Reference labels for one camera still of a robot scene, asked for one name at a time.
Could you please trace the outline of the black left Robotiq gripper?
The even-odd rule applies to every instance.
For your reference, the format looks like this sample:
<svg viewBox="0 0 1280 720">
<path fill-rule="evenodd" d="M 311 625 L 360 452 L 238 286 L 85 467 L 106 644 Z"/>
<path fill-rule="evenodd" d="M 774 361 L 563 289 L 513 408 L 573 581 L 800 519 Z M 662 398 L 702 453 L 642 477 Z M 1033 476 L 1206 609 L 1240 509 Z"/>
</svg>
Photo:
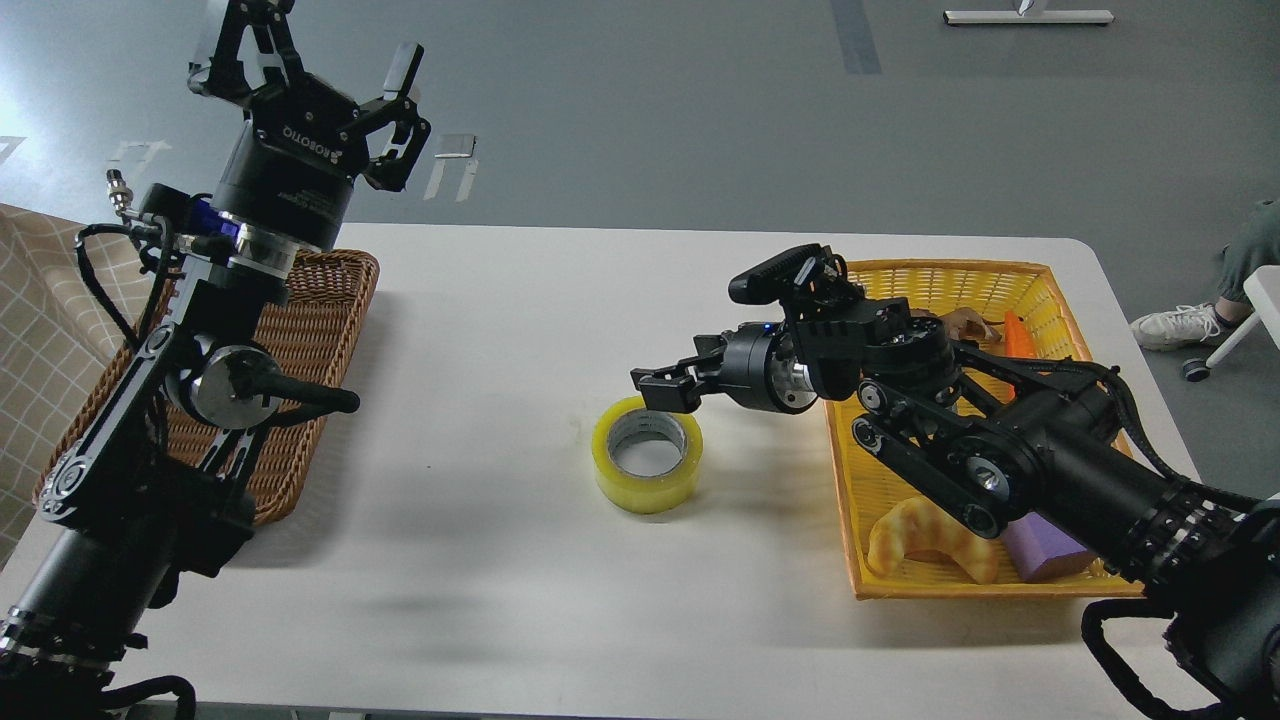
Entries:
<svg viewBox="0 0 1280 720">
<path fill-rule="evenodd" d="M 333 249 L 366 160 L 364 141 L 392 128 L 384 152 L 361 170 L 375 190 L 404 190 L 431 132 L 412 97 L 425 50 L 402 42 L 381 96 L 356 106 L 332 90 L 265 90 L 301 82 L 301 58 L 288 15 L 293 1 L 207 1 L 204 31 L 188 64 L 192 94 L 246 109 L 246 122 L 212 193 L 211 205 L 315 252 Z M 262 83 L 246 74 L 246 38 Z"/>
</svg>

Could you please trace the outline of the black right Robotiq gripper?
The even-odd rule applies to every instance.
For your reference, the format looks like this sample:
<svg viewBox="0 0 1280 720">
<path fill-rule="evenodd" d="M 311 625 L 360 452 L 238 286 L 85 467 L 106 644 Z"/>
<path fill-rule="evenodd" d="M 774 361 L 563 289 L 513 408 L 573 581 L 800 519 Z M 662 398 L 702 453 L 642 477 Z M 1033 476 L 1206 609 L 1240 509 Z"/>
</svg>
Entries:
<svg viewBox="0 0 1280 720">
<path fill-rule="evenodd" d="M 701 374 L 713 366 L 719 350 L 716 387 L 742 407 L 769 413 L 796 413 L 795 352 L 781 323 L 744 323 L 736 331 L 698 334 L 699 355 L 659 368 L 634 368 L 631 382 L 644 406 L 653 411 L 692 414 L 701 406 Z"/>
</svg>

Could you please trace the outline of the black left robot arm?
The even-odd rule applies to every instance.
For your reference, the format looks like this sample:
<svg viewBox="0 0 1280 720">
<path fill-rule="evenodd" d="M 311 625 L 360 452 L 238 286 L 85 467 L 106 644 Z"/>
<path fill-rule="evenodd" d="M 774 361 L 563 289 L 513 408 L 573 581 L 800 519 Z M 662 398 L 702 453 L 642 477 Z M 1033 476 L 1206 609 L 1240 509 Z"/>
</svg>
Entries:
<svg viewBox="0 0 1280 720">
<path fill-rule="evenodd" d="M 110 169 L 118 223 L 76 237 L 131 363 L 37 497 L 61 534 L 3 616 L 5 719 L 109 719 L 159 694 L 192 719 L 188 680 L 113 688 L 113 664 L 146 647 L 137 624 L 183 573 L 215 577 L 252 537 L 247 486 L 270 433 L 360 406 L 287 375 L 253 337 L 297 254 L 334 247 L 357 178 L 406 187 L 431 131 L 412 95 L 424 50 L 398 46 L 379 97 L 356 102 L 305 69 L 292 6 L 207 5 L 188 86 L 244 118 L 216 190 L 154 184 L 134 205 Z"/>
</svg>

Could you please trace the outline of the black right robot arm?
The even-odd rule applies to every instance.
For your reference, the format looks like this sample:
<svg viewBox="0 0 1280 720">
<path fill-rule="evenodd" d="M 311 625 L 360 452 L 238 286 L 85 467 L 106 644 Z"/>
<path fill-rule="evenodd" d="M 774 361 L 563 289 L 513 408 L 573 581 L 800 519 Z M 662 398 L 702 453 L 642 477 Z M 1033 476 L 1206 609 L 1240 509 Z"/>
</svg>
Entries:
<svg viewBox="0 0 1280 720">
<path fill-rule="evenodd" d="M 1277 716 L 1277 502 L 1175 471 L 1146 436 L 1115 366 L 1004 359 L 951 340 L 904 297 L 873 299 L 847 263 L 800 245 L 736 275 L 742 305 L 783 319 L 699 334 L 691 357 L 636 368 L 646 407 L 694 413 L 707 395 L 799 414 L 855 398 L 852 438 L 970 534 L 1037 512 L 1138 600 L 1087 606 L 1082 638 L 1151 719 Z"/>
</svg>

